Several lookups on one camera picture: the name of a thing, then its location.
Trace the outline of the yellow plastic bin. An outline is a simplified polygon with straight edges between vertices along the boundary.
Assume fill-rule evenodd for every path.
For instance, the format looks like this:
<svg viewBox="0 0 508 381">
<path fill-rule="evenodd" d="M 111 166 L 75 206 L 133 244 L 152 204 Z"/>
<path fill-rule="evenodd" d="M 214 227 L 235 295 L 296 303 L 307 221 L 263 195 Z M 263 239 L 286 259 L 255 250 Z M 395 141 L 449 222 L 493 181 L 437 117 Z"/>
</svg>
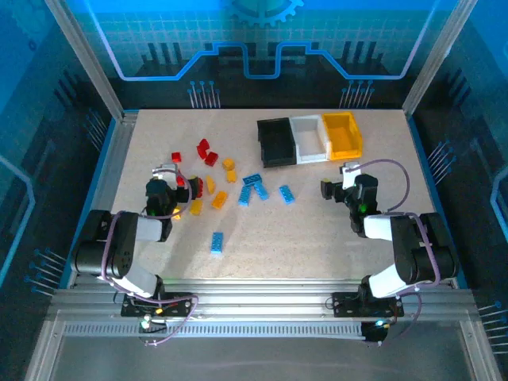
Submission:
<svg viewBox="0 0 508 381">
<path fill-rule="evenodd" d="M 329 139 L 329 160 L 351 160 L 363 155 L 363 137 L 351 112 L 323 114 Z"/>
</svg>

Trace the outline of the aluminium side rail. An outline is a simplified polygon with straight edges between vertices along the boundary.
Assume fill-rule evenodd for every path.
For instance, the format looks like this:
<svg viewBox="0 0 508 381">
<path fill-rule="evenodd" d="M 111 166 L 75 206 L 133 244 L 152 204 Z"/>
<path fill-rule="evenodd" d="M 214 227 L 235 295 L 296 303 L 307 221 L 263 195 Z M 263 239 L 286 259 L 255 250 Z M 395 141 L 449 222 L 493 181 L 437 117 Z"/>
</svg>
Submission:
<svg viewBox="0 0 508 381">
<path fill-rule="evenodd" d="M 138 110 L 128 110 L 122 122 L 112 120 L 90 183 L 82 213 L 71 242 L 67 263 L 60 280 L 60 289 L 72 288 L 76 273 L 71 269 L 71 254 L 91 210 L 111 210 L 120 182 L 125 158 L 137 122 Z"/>
</svg>

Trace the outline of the aluminium frame post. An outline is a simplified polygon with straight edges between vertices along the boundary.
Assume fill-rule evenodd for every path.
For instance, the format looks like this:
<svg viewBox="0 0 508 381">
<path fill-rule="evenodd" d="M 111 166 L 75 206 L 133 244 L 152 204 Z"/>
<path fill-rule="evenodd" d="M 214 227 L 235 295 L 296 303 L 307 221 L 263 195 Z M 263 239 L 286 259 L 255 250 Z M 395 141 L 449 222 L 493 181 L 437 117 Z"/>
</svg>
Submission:
<svg viewBox="0 0 508 381">
<path fill-rule="evenodd" d="M 44 0 L 67 42 L 72 47 L 83 69 L 90 78 L 112 118 L 118 122 L 125 121 L 125 111 L 113 89 L 106 73 L 102 69 L 88 39 L 85 37 L 78 21 L 64 0 Z"/>
<path fill-rule="evenodd" d="M 457 0 L 455 8 L 445 22 L 406 100 L 402 104 L 402 110 L 407 118 L 414 114 L 477 2 L 478 0 Z"/>
</svg>

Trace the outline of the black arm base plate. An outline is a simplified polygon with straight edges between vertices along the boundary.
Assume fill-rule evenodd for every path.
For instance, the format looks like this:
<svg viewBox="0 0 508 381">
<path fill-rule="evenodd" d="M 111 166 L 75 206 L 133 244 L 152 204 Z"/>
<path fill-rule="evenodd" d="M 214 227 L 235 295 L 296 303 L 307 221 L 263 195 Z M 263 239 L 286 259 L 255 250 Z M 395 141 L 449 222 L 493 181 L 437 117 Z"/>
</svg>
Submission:
<svg viewBox="0 0 508 381">
<path fill-rule="evenodd" d="M 163 292 L 159 296 L 156 296 L 156 299 L 160 300 L 176 298 L 184 298 L 184 300 L 171 303 L 153 303 L 125 295 L 121 307 L 121 316 L 127 318 L 142 318 L 145 315 L 150 315 L 152 318 L 184 318 L 189 314 L 191 307 L 194 305 L 190 293 Z"/>
<path fill-rule="evenodd" d="M 365 300 L 355 292 L 332 293 L 335 318 L 394 318 L 403 317 L 402 302 L 396 298 L 373 298 Z"/>
</svg>

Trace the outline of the white plastic bin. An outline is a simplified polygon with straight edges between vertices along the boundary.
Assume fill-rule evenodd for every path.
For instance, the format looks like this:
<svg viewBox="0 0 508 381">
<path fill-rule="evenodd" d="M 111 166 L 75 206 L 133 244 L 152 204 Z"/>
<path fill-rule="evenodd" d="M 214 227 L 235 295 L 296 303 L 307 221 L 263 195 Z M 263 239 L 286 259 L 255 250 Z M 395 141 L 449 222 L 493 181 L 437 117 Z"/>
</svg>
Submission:
<svg viewBox="0 0 508 381">
<path fill-rule="evenodd" d="M 290 117 L 297 164 L 329 160 L 331 143 L 320 114 Z"/>
</svg>

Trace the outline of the black electronics box with lights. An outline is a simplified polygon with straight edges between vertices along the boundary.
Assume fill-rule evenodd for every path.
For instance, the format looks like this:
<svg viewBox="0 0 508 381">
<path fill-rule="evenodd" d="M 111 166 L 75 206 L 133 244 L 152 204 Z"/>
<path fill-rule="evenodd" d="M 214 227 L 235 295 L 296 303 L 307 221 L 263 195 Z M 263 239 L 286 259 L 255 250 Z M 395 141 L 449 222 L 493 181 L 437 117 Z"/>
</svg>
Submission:
<svg viewBox="0 0 508 381">
<path fill-rule="evenodd" d="M 388 336 L 390 327 L 390 321 L 365 321 L 361 323 L 361 334 L 367 344 L 381 347 Z"/>
<path fill-rule="evenodd" d="M 138 329 L 138 333 L 140 335 L 139 339 L 145 346 L 148 346 L 150 343 L 156 342 L 156 339 L 145 338 L 145 336 L 166 332 L 167 332 L 167 324 L 165 322 L 153 321 L 150 315 L 145 315 L 140 319 Z"/>
</svg>

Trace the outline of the wide aluminium base rail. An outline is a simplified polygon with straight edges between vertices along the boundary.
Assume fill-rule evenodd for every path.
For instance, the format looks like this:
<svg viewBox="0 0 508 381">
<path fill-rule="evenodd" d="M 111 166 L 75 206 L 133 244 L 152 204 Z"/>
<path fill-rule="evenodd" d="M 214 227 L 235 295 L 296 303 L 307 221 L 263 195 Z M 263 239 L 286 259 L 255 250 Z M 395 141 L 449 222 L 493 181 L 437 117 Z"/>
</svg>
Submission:
<svg viewBox="0 0 508 381">
<path fill-rule="evenodd" d="M 340 279 L 169 279 L 169 292 L 199 297 L 193 317 L 204 321 L 330 321 L 329 296 L 336 291 L 356 292 L 356 280 Z M 57 290 L 49 317 L 62 320 L 119 318 L 121 294 L 104 282 L 80 278 L 71 289 Z M 470 290 L 446 282 L 421 290 L 421 297 L 402 300 L 404 320 L 415 314 L 420 321 L 479 320 Z"/>
</svg>

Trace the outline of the black plastic bin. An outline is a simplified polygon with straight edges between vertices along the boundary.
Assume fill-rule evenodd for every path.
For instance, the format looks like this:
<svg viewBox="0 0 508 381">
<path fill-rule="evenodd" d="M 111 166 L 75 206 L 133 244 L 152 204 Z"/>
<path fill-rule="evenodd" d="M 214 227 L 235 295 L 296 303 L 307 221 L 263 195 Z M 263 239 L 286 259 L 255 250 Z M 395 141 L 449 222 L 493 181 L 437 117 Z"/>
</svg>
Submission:
<svg viewBox="0 0 508 381">
<path fill-rule="evenodd" d="M 257 128 L 264 168 L 296 164 L 296 145 L 288 117 L 260 120 Z"/>
</svg>

